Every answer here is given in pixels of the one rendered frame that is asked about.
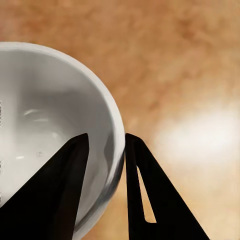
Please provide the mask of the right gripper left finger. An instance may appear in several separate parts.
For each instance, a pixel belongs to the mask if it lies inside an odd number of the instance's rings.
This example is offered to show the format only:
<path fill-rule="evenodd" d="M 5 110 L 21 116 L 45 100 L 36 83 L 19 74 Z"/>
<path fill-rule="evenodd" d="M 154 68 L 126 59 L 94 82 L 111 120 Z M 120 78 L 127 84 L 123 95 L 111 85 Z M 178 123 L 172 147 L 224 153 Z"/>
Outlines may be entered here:
<path fill-rule="evenodd" d="M 72 240 L 89 150 L 71 138 L 0 208 L 0 240 Z"/>

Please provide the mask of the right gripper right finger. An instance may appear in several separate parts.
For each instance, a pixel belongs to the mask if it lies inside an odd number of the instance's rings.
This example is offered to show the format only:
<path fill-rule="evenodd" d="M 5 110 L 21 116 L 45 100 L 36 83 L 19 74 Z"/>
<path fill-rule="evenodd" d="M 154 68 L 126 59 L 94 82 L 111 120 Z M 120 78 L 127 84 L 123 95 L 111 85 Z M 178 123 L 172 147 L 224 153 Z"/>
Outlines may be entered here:
<path fill-rule="evenodd" d="M 210 240 L 145 142 L 125 134 L 129 240 Z M 139 168 L 156 223 L 145 220 Z"/>

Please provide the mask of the coffee cup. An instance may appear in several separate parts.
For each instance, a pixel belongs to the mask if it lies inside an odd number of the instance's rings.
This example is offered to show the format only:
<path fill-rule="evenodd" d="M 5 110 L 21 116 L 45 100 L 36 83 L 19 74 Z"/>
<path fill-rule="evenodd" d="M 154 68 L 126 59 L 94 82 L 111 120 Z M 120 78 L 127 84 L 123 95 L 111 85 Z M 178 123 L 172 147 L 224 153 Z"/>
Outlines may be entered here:
<path fill-rule="evenodd" d="M 67 53 L 0 41 L 0 208 L 70 139 L 89 154 L 72 240 L 109 207 L 126 161 L 126 133 L 108 88 Z"/>

